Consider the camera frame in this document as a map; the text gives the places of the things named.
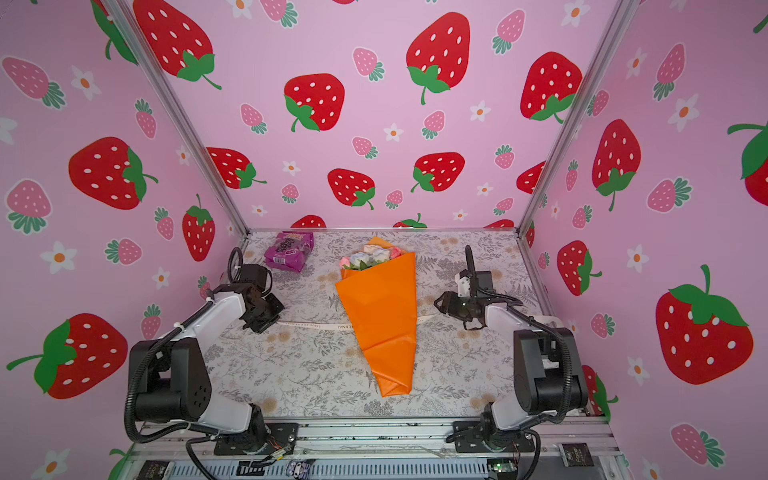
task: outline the pink wallpaper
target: pink wallpaper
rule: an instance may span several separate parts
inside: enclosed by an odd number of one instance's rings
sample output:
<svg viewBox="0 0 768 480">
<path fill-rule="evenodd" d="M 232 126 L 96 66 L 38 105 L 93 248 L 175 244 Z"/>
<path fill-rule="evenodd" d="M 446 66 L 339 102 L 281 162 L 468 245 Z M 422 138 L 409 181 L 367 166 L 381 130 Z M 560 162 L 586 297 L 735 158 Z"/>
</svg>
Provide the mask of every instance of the pink wallpaper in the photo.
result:
<svg viewBox="0 0 768 480">
<path fill-rule="evenodd" d="M 485 227 L 519 222 L 615 1 L 169 3 L 134 13 L 252 227 Z"/>
<path fill-rule="evenodd" d="M 108 33 L 87 1 L 0 18 L 3 478 L 109 477 L 130 446 L 128 349 L 187 318 L 238 241 Z"/>
<path fill-rule="evenodd" d="M 766 14 L 642 4 L 535 218 L 635 478 L 765 472 Z"/>
</svg>

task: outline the pink strawberry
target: pink strawberry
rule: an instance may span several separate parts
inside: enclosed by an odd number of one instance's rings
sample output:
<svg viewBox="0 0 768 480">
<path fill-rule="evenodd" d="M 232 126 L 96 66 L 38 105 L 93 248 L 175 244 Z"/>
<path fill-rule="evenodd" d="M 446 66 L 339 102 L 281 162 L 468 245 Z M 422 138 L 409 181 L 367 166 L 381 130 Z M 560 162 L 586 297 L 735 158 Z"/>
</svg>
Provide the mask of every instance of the pink strawberry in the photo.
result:
<svg viewBox="0 0 768 480">
<path fill-rule="evenodd" d="M 283 194 L 283 200 L 288 204 L 296 203 L 299 198 L 299 189 L 294 184 L 287 184 L 280 193 Z"/>
<path fill-rule="evenodd" d="M 507 15 L 496 27 L 498 36 L 493 38 L 493 49 L 496 55 L 503 55 L 507 50 L 512 50 L 512 44 L 523 35 L 525 26 L 525 10 L 517 9 Z"/>
<path fill-rule="evenodd" d="M 145 340 L 152 340 L 160 329 L 160 307 L 154 303 L 147 307 L 141 320 L 141 334 Z"/>
<path fill-rule="evenodd" d="M 386 207 L 394 210 L 402 203 L 402 191 L 393 190 L 386 196 Z"/>
<path fill-rule="evenodd" d="M 208 298 L 208 290 L 210 290 L 210 282 L 205 277 L 205 275 L 197 279 L 197 288 L 200 289 L 201 299 L 205 300 L 206 298 Z"/>
<path fill-rule="evenodd" d="M 667 57 L 659 65 L 654 85 L 654 98 L 662 101 L 674 90 L 674 81 L 680 78 L 685 69 L 685 45 L 678 43 L 672 47 Z"/>
<path fill-rule="evenodd" d="M 607 313 L 605 315 L 598 313 L 593 316 L 590 325 L 592 325 L 592 331 L 602 339 L 608 338 L 608 336 L 613 336 L 616 327 L 614 319 Z"/>
<path fill-rule="evenodd" d="M 49 82 L 48 76 L 37 65 L 20 58 L 5 56 L 2 59 L 2 67 L 22 94 L 42 101 L 48 108 L 59 110 L 67 104 L 58 83 Z"/>
<path fill-rule="evenodd" d="M 672 207 L 680 208 L 690 200 L 693 189 L 688 180 L 682 177 L 678 177 L 674 183 L 669 178 L 662 180 L 648 195 L 648 208 L 663 214 L 670 212 Z"/>
<path fill-rule="evenodd" d="M 117 240 L 112 240 L 107 244 L 104 253 L 107 255 L 107 260 L 112 263 L 119 262 L 123 265 L 131 265 L 141 258 L 141 247 L 130 238 L 124 238 L 120 240 L 120 243 Z"/>
<path fill-rule="evenodd" d="M 704 430 L 699 432 L 692 425 L 681 423 L 672 427 L 670 435 L 675 445 L 699 465 L 706 465 L 707 462 L 714 468 L 725 465 L 725 452 L 720 449 L 719 442 Z"/>
<path fill-rule="evenodd" d="M 594 95 L 587 106 L 587 115 L 597 117 L 608 105 L 608 97 L 608 92 L 605 90 L 600 90 L 598 94 Z"/>
<path fill-rule="evenodd" d="M 8 192 L 5 204 L 11 209 L 8 221 L 13 230 L 24 235 L 40 233 L 48 226 L 45 217 L 51 214 L 51 202 L 43 187 L 34 180 L 21 180 Z"/>
<path fill-rule="evenodd" d="M 352 139 L 352 146 L 355 148 L 355 152 L 360 157 L 367 159 L 376 158 L 379 155 L 379 151 L 373 146 L 373 142 L 363 137 L 354 137 Z"/>
<path fill-rule="evenodd" d="M 545 270 L 549 266 L 549 253 L 544 252 L 538 256 L 538 267 Z"/>
<path fill-rule="evenodd" d="M 174 237 L 174 219 L 168 216 L 168 210 L 158 207 L 154 211 L 154 221 L 157 222 L 157 232 L 165 239 Z"/>
<path fill-rule="evenodd" d="M 280 22 L 284 28 L 293 28 L 299 23 L 299 14 L 293 9 L 293 3 L 286 0 L 261 0 L 266 16 L 273 22 Z"/>
<path fill-rule="evenodd" d="M 149 104 L 144 101 L 143 98 L 136 100 L 136 123 L 139 124 L 139 128 L 147 135 L 147 138 L 154 138 L 154 134 L 157 132 L 157 122 L 152 116 L 152 109 L 149 108 Z"/>
<path fill-rule="evenodd" d="M 431 140 L 435 137 L 437 137 L 438 132 L 440 132 L 445 126 L 445 112 L 442 110 L 437 110 L 434 113 L 429 114 L 427 118 L 424 119 L 424 128 L 422 128 L 422 135 L 427 140 Z"/>
<path fill-rule="evenodd" d="M 494 162 L 504 170 L 512 166 L 512 162 L 515 161 L 515 154 L 512 153 L 512 147 L 509 145 L 502 145 L 496 150 L 496 160 Z"/>
<path fill-rule="evenodd" d="M 515 202 L 514 198 L 505 198 L 504 200 L 496 204 L 496 208 L 493 209 L 494 215 L 504 215 L 507 210 L 512 208 L 512 204 Z"/>
<path fill-rule="evenodd" d="M 568 165 L 568 173 L 565 175 L 565 189 L 569 192 L 574 189 L 578 178 L 578 162 L 574 159 Z"/>
<path fill-rule="evenodd" d="M 370 81 L 379 81 L 384 78 L 384 65 L 373 51 L 366 48 L 355 48 L 355 51 L 352 52 L 352 59 L 355 61 L 357 73 L 363 77 L 368 77 Z"/>
<path fill-rule="evenodd" d="M 250 127 L 250 130 L 256 132 L 259 135 L 266 133 L 266 123 L 264 123 L 264 117 L 256 108 L 251 107 L 248 104 L 240 105 L 240 118 L 243 119 L 243 123 Z"/>
<path fill-rule="evenodd" d="M 590 220 L 592 220 L 592 209 L 589 205 L 584 205 L 583 207 L 579 207 L 576 210 L 574 218 L 571 222 L 573 223 L 574 227 L 581 230 L 587 226 L 587 223 L 589 223 Z"/>
</svg>

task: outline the purple snack bag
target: purple snack bag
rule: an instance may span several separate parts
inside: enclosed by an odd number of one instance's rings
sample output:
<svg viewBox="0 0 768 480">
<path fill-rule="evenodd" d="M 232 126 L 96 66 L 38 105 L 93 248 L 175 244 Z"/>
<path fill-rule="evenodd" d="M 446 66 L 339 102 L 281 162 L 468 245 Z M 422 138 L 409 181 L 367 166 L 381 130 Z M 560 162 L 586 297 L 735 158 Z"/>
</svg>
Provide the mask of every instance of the purple snack bag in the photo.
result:
<svg viewBox="0 0 768 480">
<path fill-rule="evenodd" d="M 315 237 L 311 232 L 278 233 L 275 243 L 264 253 L 265 264 L 269 268 L 301 272 L 314 246 Z"/>
</svg>

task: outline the orange wrapping paper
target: orange wrapping paper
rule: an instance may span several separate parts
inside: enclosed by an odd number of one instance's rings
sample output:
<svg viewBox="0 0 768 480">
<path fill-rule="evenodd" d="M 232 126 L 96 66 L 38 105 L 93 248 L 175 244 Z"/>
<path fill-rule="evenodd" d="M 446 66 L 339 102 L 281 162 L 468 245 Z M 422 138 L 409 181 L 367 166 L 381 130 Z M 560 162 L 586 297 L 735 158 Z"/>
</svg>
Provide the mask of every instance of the orange wrapping paper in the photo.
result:
<svg viewBox="0 0 768 480">
<path fill-rule="evenodd" d="M 392 244 L 374 237 L 384 248 Z M 408 395 L 416 353 L 416 254 L 369 269 L 342 270 L 339 298 L 382 397 Z"/>
</svg>

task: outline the floral tablecloth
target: floral tablecloth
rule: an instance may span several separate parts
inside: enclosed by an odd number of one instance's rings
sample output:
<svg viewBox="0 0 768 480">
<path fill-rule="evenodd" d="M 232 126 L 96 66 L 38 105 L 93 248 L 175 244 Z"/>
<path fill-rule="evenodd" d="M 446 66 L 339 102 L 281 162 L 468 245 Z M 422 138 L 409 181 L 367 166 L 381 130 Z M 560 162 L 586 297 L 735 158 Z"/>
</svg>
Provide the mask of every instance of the floral tablecloth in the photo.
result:
<svg viewBox="0 0 768 480">
<path fill-rule="evenodd" d="M 500 231 L 403 230 L 315 233 L 315 249 L 302 273 L 273 270 L 273 292 L 286 306 L 281 321 L 349 323 L 336 293 L 339 258 L 374 235 L 416 253 L 419 315 L 455 290 L 471 245 L 478 270 L 493 272 L 494 287 L 540 314 L 515 235 Z M 244 257 L 262 263 L 275 232 L 255 232 Z M 437 315 L 417 327 L 413 390 L 382 398 L 353 332 L 273 325 L 257 335 L 237 320 L 205 352 L 214 389 L 260 405 L 266 416 L 472 416 L 513 393 L 511 345 L 488 329 L 464 331 Z"/>
</svg>

